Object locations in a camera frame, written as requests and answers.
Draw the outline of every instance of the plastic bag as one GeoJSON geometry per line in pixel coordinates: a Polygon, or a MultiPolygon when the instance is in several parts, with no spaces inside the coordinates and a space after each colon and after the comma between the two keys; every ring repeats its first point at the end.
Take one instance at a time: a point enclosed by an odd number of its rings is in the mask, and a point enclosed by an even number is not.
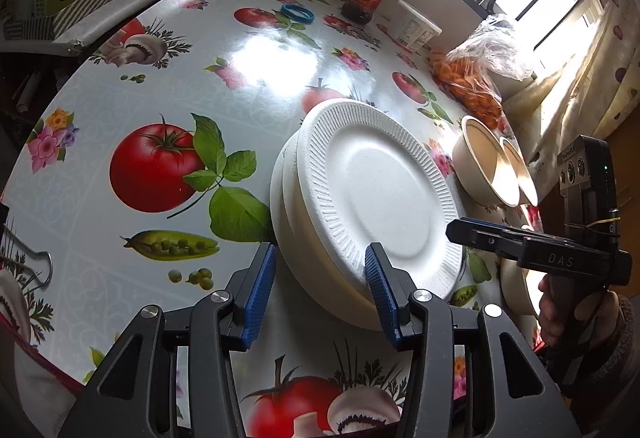
{"type": "Polygon", "coordinates": [[[448,54],[432,50],[430,60],[446,91],[489,129],[507,123],[502,119],[500,93],[487,70],[521,81],[531,75],[535,61],[532,47],[504,14],[489,16],[448,54]]]}

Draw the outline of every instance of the human hand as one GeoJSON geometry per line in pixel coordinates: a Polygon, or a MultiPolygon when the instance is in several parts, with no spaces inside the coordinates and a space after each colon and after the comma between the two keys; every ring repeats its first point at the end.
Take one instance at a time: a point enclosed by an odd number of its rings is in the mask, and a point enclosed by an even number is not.
{"type": "MultiPolygon", "coordinates": [[[[540,337],[547,346],[555,346],[558,344],[558,340],[564,331],[562,324],[556,320],[558,310],[556,305],[551,299],[549,292],[548,275],[542,278],[538,289],[543,292],[540,299],[540,316],[538,317],[538,323],[540,324],[540,337]]],[[[586,321],[591,313],[595,310],[596,306],[600,302],[602,292],[592,293],[585,299],[578,303],[575,307],[574,317],[578,321],[586,321]]],[[[591,337],[591,348],[602,344],[607,341],[616,329],[616,323],[618,321],[618,296],[615,292],[607,291],[605,298],[602,301],[602,305],[598,310],[595,317],[595,327],[593,330],[593,336],[591,337]]]]}

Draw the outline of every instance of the metal screw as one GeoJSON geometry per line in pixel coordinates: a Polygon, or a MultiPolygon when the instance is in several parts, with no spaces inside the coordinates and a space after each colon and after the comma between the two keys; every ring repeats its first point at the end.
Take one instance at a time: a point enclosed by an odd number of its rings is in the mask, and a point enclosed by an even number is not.
{"type": "Polygon", "coordinates": [[[416,290],[414,292],[414,299],[426,303],[431,300],[431,292],[429,290],[416,290]]]}
{"type": "Polygon", "coordinates": [[[151,317],[155,317],[158,315],[159,309],[155,304],[148,304],[142,310],[140,310],[140,315],[145,319],[151,319],[151,317]]]}
{"type": "Polygon", "coordinates": [[[484,313],[489,317],[500,317],[500,315],[502,315],[502,308],[497,304],[488,304],[484,307],[484,313]]]}
{"type": "Polygon", "coordinates": [[[229,300],[230,297],[231,296],[226,290],[216,290],[214,293],[211,294],[211,300],[214,303],[225,303],[226,301],[229,300]]]}

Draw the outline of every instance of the curtain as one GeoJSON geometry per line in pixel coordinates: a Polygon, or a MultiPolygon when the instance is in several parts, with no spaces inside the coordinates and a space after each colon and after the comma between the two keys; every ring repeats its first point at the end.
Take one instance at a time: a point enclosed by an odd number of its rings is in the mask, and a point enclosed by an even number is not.
{"type": "Polygon", "coordinates": [[[604,139],[640,102],[640,11],[609,0],[591,43],[502,106],[544,198],[558,182],[556,157],[578,135],[604,139]]]}

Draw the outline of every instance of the pea pod print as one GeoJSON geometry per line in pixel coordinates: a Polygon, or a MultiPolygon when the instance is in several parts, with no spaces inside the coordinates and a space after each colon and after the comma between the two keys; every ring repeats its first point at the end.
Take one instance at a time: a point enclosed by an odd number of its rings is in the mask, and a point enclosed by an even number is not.
{"type": "Polygon", "coordinates": [[[476,287],[476,285],[469,285],[468,287],[458,288],[451,295],[449,304],[453,306],[465,306],[465,304],[471,301],[477,293],[478,287],[476,287]]]}
{"type": "Polygon", "coordinates": [[[156,261],[205,258],[220,250],[216,240],[178,231],[142,231],[122,239],[126,249],[156,261]]]}

